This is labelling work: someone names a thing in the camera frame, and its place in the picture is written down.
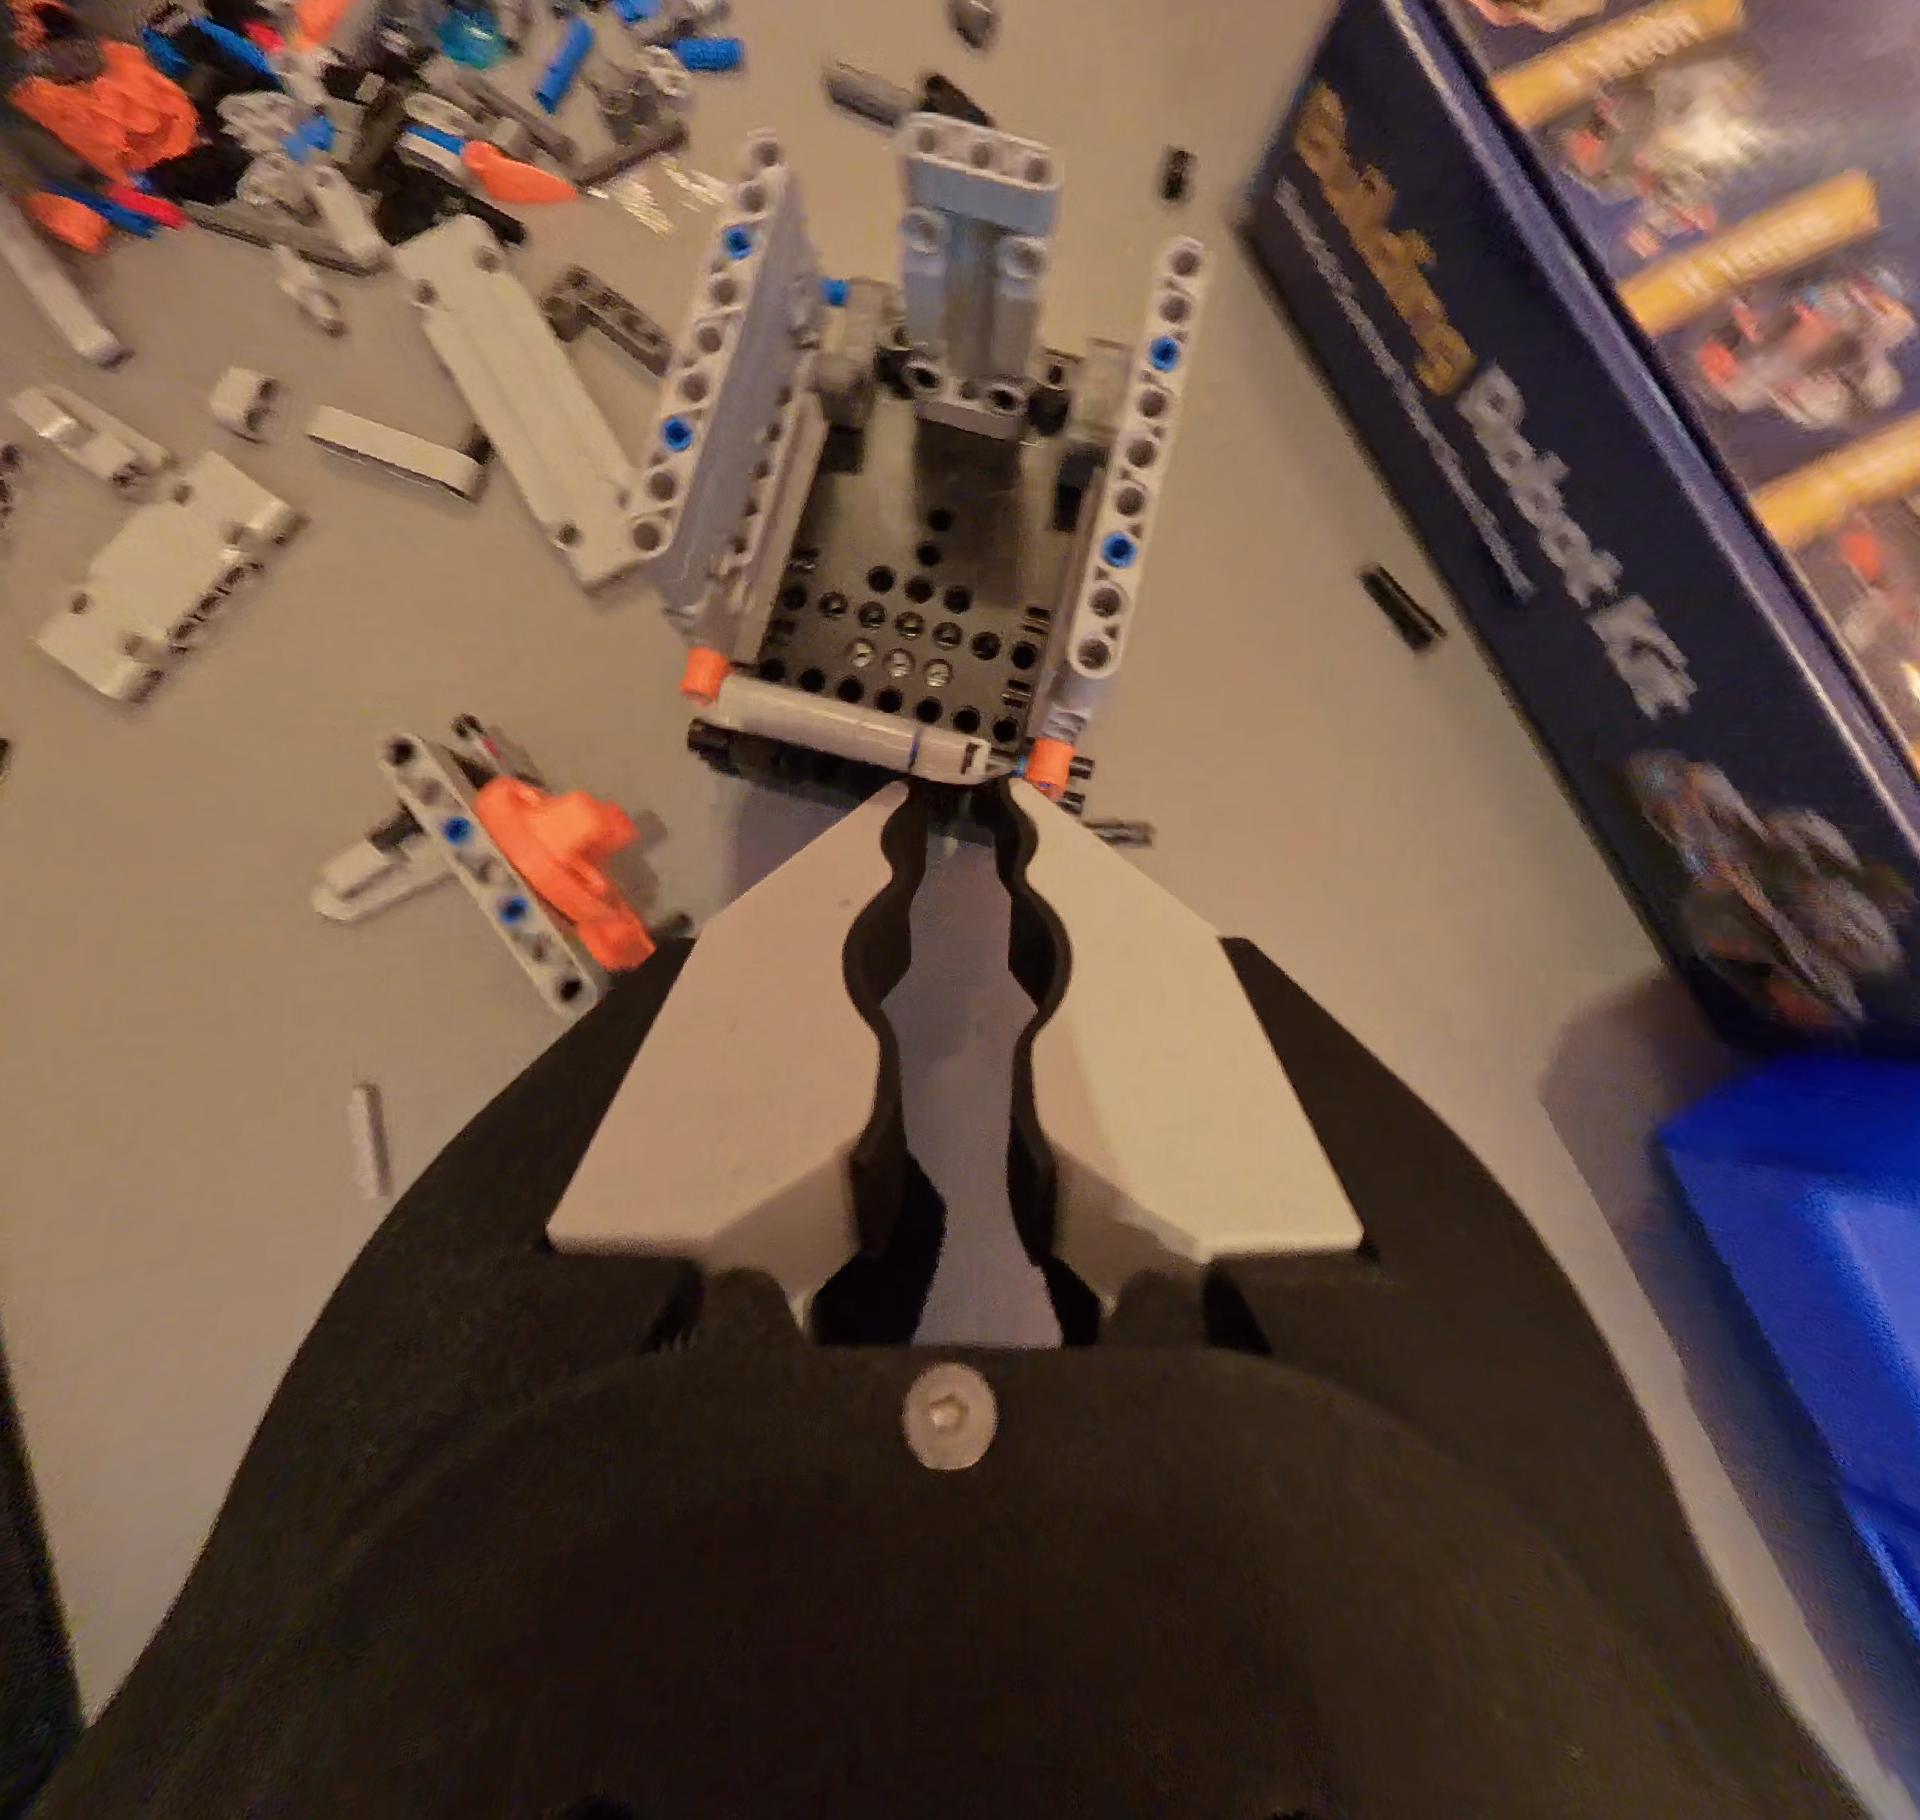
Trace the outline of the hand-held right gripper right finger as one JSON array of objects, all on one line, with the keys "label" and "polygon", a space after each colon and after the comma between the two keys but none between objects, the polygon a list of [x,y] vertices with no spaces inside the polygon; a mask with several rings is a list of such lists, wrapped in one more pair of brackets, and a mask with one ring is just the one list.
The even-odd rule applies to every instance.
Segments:
[{"label": "hand-held right gripper right finger", "polygon": [[999,784],[1008,1199],[1065,1339],[1143,1275],[1351,1257],[1362,1222],[1224,936],[1027,780]]}]

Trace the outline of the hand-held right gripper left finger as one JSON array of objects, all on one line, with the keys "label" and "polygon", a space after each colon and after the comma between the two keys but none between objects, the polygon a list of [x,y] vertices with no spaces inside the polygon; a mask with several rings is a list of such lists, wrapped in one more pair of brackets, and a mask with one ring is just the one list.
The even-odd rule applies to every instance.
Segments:
[{"label": "hand-held right gripper left finger", "polygon": [[907,1219],[920,799],[892,780],[709,921],[549,1219],[568,1255],[760,1273],[804,1317]]}]

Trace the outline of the orange and grey wing assembly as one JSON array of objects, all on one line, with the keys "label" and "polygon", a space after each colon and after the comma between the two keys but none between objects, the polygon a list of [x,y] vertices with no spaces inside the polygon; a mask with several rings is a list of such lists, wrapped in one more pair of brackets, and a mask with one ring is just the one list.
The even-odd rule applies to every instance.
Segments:
[{"label": "orange and grey wing assembly", "polygon": [[475,716],[456,716],[441,738],[387,737],[377,768],[391,803],[321,869],[307,902],[322,921],[368,921],[452,885],[564,1024],[654,956],[654,933],[610,869],[636,839],[619,806],[549,789]]}]

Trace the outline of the grey building kit robot assembly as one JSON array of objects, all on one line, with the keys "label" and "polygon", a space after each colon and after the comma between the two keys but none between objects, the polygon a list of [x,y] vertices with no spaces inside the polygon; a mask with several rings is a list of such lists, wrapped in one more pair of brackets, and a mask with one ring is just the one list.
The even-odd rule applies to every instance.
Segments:
[{"label": "grey building kit robot assembly", "polygon": [[767,132],[709,239],[633,492],[688,742],[821,787],[1023,779],[1084,814],[1211,258],[1168,239],[1128,338],[1047,346],[1060,156],[940,112],[892,156],[892,279],[823,277]]}]

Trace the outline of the blue plastic bin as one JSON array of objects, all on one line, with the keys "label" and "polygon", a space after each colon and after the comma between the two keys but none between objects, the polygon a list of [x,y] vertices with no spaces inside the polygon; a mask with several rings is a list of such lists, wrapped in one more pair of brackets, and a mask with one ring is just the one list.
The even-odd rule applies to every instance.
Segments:
[{"label": "blue plastic bin", "polygon": [[1915,1636],[1915,1066],[1769,1062],[1673,1113],[1656,1143]]}]

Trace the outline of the pile of small building pieces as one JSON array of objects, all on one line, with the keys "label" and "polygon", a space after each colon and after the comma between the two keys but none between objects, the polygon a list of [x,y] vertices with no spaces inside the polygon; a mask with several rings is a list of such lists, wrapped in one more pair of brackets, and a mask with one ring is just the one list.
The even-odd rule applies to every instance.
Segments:
[{"label": "pile of small building pieces", "polygon": [[[549,281],[535,291],[518,262],[524,215],[611,197],[649,159],[680,153],[698,80],[743,61],[722,29],[731,8],[733,0],[161,0],[121,39],[81,0],[4,0],[4,143],[32,135],[39,153],[24,166],[54,169],[47,182],[4,193],[4,265],[36,319],[98,370],[119,367],[129,344],[60,253],[98,253],[116,238],[198,232],[264,253],[280,297],[339,336],[347,324],[327,273],[394,277],[417,319],[391,249],[475,216],[541,305]],[[841,61],[826,65],[821,84],[832,107],[890,147],[912,112],[990,126],[960,88],[903,90]],[[661,377],[598,334],[564,348],[639,472]],[[487,468],[512,478],[452,393],[469,421],[464,444],[330,407],[317,410],[306,437],[469,502]]]}]

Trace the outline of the black connector pin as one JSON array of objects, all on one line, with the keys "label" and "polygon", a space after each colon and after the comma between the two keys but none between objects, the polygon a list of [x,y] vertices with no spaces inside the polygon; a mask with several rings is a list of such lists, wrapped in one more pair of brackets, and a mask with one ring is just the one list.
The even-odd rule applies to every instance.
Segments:
[{"label": "black connector pin", "polygon": [[1445,626],[1384,565],[1364,567],[1355,584],[1409,653],[1431,653],[1450,637]]}]

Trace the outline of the blue robot kit box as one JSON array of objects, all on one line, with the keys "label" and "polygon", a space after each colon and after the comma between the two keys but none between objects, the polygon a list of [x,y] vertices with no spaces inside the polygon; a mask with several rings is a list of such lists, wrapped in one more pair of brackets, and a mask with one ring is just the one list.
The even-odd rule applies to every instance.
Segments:
[{"label": "blue robot kit box", "polygon": [[1336,0],[1243,239],[1729,1041],[1915,1059],[1917,0]]}]

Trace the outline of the wide light grey panel piece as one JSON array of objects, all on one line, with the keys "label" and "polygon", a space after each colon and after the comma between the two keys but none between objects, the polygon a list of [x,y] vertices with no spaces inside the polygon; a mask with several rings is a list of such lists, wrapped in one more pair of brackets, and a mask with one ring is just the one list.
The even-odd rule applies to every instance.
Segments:
[{"label": "wide light grey panel piece", "polygon": [[391,265],[437,365],[571,581],[598,594],[633,574],[633,464],[496,235],[456,216],[394,247]]}]

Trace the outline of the dark grey studded beam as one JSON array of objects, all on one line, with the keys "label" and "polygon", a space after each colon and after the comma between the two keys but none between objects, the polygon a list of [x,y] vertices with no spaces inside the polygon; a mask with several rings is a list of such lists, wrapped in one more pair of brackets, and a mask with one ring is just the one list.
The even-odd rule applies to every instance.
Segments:
[{"label": "dark grey studded beam", "polygon": [[672,343],[649,314],[578,265],[564,266],[542,289],[541,318],[562,344],[598,334],[654,377],[675,360]]}]

